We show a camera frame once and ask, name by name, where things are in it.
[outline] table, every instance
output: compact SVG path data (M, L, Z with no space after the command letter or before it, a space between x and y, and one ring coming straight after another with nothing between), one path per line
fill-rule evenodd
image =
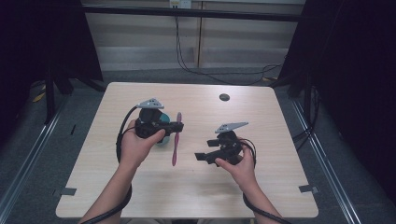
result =
M219 96L226 93L230 100ZM256 176L283 217L315 217L318 208L292 143L282 111L271 88L220 85L111 83L98 108L67 188L56 209L58 217L82 217L114 174L116 138L126 113L140 102L156 98L171 120L183 115L184 129L172 166L174 135L154 146L133 180L133 195L122 217L244 218L253 213L244 205L232 177L216 165L198 161L195 152L210 152L206 141L216 139L223 123L247 121L234 130L257 148ZM135 111L131 119L138 117Z

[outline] wall outlet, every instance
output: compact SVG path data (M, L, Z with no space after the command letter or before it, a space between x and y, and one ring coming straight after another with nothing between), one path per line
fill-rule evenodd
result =
M191 0L180 0L180 8L191 9Z
M191 8L191 0L169 0L170 8Z
M180 0L169 0L170 8L180 8Z

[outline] black frame rail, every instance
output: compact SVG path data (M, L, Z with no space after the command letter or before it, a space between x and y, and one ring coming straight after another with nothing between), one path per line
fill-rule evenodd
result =
M222 10L206 9L185 9L185 8L167 8L167 7L121 7L82 4L81 6L60 6L60 5L30 5L30 9L37 10L72 10L86 13L102 14L123 14L123 15L147 15L147 16L178 16L178 17L196 17L196 18L218 18L218 19L236 19L252 21L321 21L315 17L305 17L293 14L272 14L258 12L237 12Z

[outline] black wire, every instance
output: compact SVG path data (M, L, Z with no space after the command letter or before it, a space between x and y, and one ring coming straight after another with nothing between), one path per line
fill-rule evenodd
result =
M210 77L210 78L212 78L212 79L214 79L214 80L216 80L216 81L219 81L219 82L222 82L222 83L225 83L225 84L228 84L228 85L233 85L233 86L251 86L251 85L254 85L254 84L256 84L256 83L262 81L262 79L264 78L264 74L265 74L266 72L269 72L269 71L271 71L271 70L273 70L273 69L275 69L275 68L277 68L277 67L279 67L279 66L282 66L282 64L269 64L269 65L264 66L264 68L263 68L260 72L251 72L251 73L239 73L239 72L229 72L229 73L203 73L203 72L192 71L192 70L190 70L190 68L185 64L184 59L183 59L183 55L182 55L182 53L181 53L180 35L179 35L179 29L178 29L178 17L175 17L175 23L176 23L176 37L177 37L177 38L176 38L176 41L177 41L177 42L176 42L176 46L177 46L177 47L176 47L176 49L177 49L177 62L178 62L178 65L179 65L184 71L186 71L186 72L189 72L189 73L192 73L192 74L195 74L195 75ZM261 74L261 77L260 77L260 78L258 78L258 79L255 80L255 81L252 81L252 82L250 82L250 83L244 83L244 84L241 84L241 83L232 83L232 82L228 82L228 81L219 79L219 78L217 78L217 77L212 77L212 76L219 76L219 75L258 75L258 74Z
M257 207L255 207L253 204L251 204L251 202L248 200L247 196L245 195L245 193L243 194L243 198L244 198L244 203L245 205L250 208L253 212L258 213L264 217L268 217L270 219L272 219L273 221L276 221L278 223L281 224L290 224L290 222L288 222L287 220L281 218L281 217L277 217L271 213L265 212Z
M117 160L120 162L120 154L121 154L121 141L122 141L122 137L123 135L128 132L129 130L134 129L135 127L132 128L128 128L125 131L123 130L126 124L126 121L128 121L128 118L131 116L132 112L134 112L137 109L136 106L132 107L132 109L128 112L128 114L125 116L121 127L120 127L120 132L119 135L117 137L117 143L116 143L116 153L117 153ZM114 207L113 209L97 216L97 217L93 217L87 221L84 221L83 224L93 224L93 223L98 223L100 221L103 221L109 217L114 216L115 214L117 214L120 210L122 210L131 200L132 197L132 185L129 187L128 192L125 195L125 198L123 199L123 201L117 205L116 207Z
M248 148L250 149L251 154L252 154L252 156L253 156L254 167L256 167L256 162L257 162L257 161L256 161L256 147L254 146L253 142L251 142L251 141L248 140L248 139L239 139L239 140L240 140L240 141L239 141L239 144L241 144L241 145L243 145L243 146L246 146L246 147L248 147ZM249 142L251 145L253 145L253 147L251 147L248 143L245 143L245 142L242 142L242 141L247 141L247 142ZM268 217L268 218L272 219L273 221L276 221L276 222L281 223L281 224L290 224L287 220L285 220L285 219L283 219L283 218L281 218L281 217L277 217L277 216L275 216L275 215L273 215L273 214L271 214L271 213L265 212L265 211L261 210L260 208L257 208L256 206L254 206L254 205L248 200L248 198L247 198L247 196L245 195L245 193L243 193L243 199L244 199L245 205L246 205L248 208L250 208L250 210L252 210L253 212L255 212L255 213L257 213L257 214L260 214L261 216Z
M297 151L299 151L303 145L306 143L306 141L311 137L312 133L314 132L315 125L318 120L318 111L319 111L319 105L320 105L320 99L318 96L318 91L316 90L316 87L312 87L314 89L314 97L312 99L314 106L315 106L315 115L312 121L308 121L309 127L306 128L302 133L297 134L296 136L293 137L293 142L296 143L299 140L301 140L301 137L306 135L304 141L296 148Z

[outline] controller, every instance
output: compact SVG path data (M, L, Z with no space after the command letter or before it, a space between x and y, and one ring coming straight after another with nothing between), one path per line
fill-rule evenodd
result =
M247 124L247 122L241 122L221 125L215 131L215 133L219 133L217 139L207 141L209 147L219 147L219 150L209 153L195 153L195 158L198 161L206 161L207 164L215 163L216 158L221 158L232 165L236 165L241 161L239 153L242 146L233 130Z
M161 129L165 129L165 136L169 136L171 133L181 133L183 131L184 124L182 122L167 122L161 120L163 112L160 108L163 108L163 105L157 100L150 99L140 103L136 107L141 108L139 118L134 123L137 136L148 138Z

